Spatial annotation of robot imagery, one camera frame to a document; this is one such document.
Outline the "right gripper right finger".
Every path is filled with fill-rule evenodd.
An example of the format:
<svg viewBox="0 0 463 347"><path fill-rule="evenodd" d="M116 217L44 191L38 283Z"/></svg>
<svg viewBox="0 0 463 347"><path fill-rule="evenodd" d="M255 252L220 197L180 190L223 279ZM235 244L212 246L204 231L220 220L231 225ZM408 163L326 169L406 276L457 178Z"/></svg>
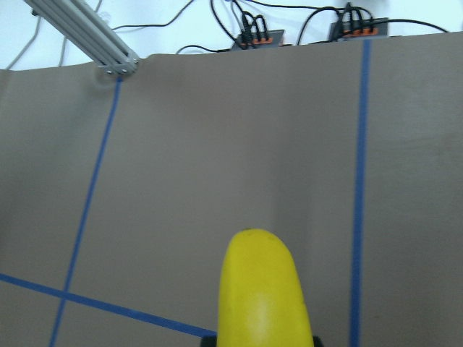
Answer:
<svg viewBox="0 0 463 347"><path fill-rule="evenodd" d="M316 335L313 336L313 344L314 344L314 347L323 347L322 340Z"/></svg>

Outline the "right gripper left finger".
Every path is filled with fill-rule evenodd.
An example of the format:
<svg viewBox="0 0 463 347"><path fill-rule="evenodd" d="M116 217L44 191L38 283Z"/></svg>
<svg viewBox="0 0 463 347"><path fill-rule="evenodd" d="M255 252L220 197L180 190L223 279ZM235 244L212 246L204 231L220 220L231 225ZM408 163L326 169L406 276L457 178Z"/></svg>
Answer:
<svg viewBox="0 0 463 347"><path fill-rule="evenodd" d="M217 336L209 335L204 336L200 340L200 347L216 347L217 346Z"/></svg>

